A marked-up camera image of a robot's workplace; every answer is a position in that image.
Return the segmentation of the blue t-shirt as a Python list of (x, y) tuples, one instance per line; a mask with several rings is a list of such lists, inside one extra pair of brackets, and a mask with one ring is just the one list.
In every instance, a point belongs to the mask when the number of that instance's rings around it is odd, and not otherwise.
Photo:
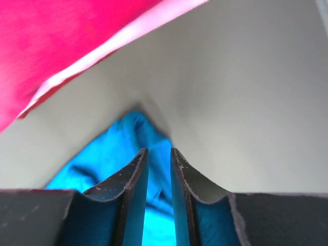
[(148, 117), (132, 111), (87, 144), (46, 185), (47, 189), (84, 192), (126, 166), (148, 149), (149, 178), (142, 245), (176, 245), (170, 139)]

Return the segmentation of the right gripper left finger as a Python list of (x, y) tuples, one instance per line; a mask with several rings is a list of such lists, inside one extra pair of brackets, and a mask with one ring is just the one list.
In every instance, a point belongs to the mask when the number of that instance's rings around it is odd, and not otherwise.
[(2, 189), (1, 245), (140, 245), (148, 150), (80, 193)]

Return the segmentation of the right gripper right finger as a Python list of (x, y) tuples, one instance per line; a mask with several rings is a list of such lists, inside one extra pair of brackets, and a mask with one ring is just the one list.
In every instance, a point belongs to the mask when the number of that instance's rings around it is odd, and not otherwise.
[(171, 150), (178, 245), (327, 245), (325, 193), (233, 193)]

